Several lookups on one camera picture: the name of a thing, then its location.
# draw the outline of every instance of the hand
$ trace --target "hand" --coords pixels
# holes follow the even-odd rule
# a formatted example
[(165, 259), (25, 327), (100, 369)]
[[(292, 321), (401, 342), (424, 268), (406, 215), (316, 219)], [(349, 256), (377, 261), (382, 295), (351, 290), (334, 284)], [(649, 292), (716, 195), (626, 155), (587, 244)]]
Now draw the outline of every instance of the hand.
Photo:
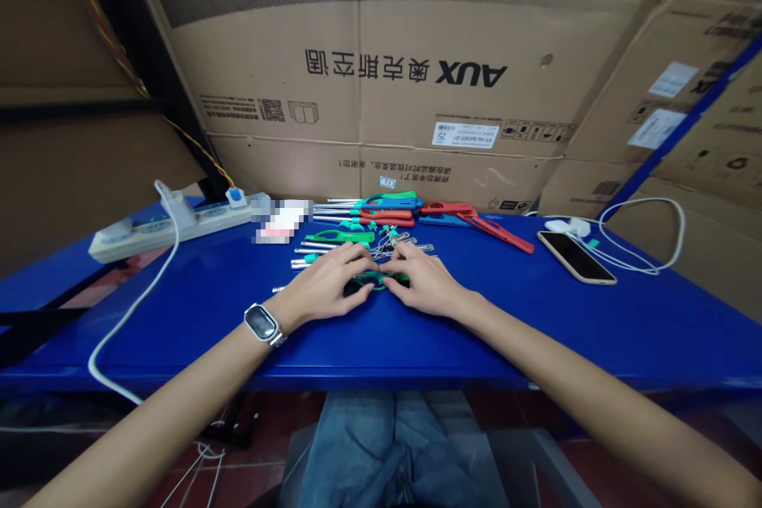
[(371, 253), (361, 244), (344, 242), (306, 267), (291, 283), (263, 305), (286, 335), (314, 319), (345, 315), (373, 290), (369, 283), (344, 297), (344, 286), (358, 274), (378, 270)]
[(438, 257), (429, 256), (419, 248), (400, 242), (391, 255), (391, 261), (381, 265), (382, 272), (401, 272), (410, 278), (410, 288), (393, 278), (384, 278), (389, 291), (406, 306), (427, 314), (457, 318), (466, 310), (475, 296), (450, 275)]

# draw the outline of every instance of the forearm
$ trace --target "forearm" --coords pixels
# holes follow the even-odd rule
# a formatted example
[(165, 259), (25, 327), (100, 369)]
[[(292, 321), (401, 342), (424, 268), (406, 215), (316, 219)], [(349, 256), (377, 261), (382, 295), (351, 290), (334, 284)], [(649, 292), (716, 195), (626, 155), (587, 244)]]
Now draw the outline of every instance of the forearm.
[(697, 506), (759, 506), (729, 454), (571, 349), (476, 295), (458, 321), (527, 374), (601, 445)]
[(95, 442), (26, 506), (141, 506), (269, 352), (268, 344), (245, 325), (238, 326)]

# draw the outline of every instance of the smartwatch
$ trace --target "smartwatch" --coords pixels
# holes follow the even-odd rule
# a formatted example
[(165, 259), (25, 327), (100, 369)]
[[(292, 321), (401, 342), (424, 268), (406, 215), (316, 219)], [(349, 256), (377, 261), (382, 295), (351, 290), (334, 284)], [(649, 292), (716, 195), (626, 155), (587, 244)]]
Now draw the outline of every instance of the smartwatch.
[(257, 339), (279, 347), (286, 340), (286, 336), (280, 330), (278, 320), (272, 317), (267, 308), (260, 304), (254, 304), (244, 312), (244, 322), (254, 332)]

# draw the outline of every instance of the jeans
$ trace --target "jeans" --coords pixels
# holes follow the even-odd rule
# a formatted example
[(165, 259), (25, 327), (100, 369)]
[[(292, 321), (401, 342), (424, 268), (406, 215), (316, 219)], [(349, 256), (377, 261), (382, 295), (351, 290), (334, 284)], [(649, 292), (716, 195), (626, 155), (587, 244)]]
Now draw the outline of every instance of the jeans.
[(486, 506), (460, 454), (416, 392), (330, 393), (299, 508)]

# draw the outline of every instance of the socket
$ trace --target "socket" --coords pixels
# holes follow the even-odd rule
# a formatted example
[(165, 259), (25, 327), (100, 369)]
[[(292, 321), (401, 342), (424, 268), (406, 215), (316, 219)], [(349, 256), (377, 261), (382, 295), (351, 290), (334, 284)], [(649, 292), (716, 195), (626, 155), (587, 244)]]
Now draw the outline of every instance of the socket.
[[(269, 198), (265, 193), (257, 193), (247, 196), (246, 200), (251, 204), (253, 199)], [(221, 202), (200, 206), (194, 209), (194, 215), (198, 224), (180, 229), (181, 242), (252, 221), (251, 208), (233, 209)], [(133, 231), (124, 237), (108, 238), (105, 234), (97, 232), (87, 252), (101, 264), (108, 264), (163, 246), (172, 246), (174, 243), (175, 229), (172, 221), (167, 215), (163, 215), (146, 224), (134, 226)]]

